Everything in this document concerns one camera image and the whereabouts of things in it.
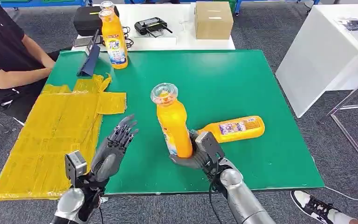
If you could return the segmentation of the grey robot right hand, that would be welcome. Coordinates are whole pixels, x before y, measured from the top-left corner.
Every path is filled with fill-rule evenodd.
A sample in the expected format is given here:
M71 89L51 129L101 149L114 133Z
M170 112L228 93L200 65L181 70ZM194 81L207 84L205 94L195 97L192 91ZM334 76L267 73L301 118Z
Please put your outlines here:
M184 167L189 167L193 169L203 169L204 166L208 163L209 158L206 151L201 150L196 144L196 138L198 137L198 133L196 130L191 130L189 133L191 144L193 147L193 153L189 158L181 158L176 155L170 154L170 160Z

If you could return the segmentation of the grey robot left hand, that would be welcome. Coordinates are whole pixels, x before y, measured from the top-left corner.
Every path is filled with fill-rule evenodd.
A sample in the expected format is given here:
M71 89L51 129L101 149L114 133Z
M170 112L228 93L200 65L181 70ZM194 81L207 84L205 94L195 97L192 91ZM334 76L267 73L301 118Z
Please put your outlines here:
M91 172L97 182L104 182L115 175L125 156L128 145L132 142L138 129L135 115L123 118L100 144L91 162Z

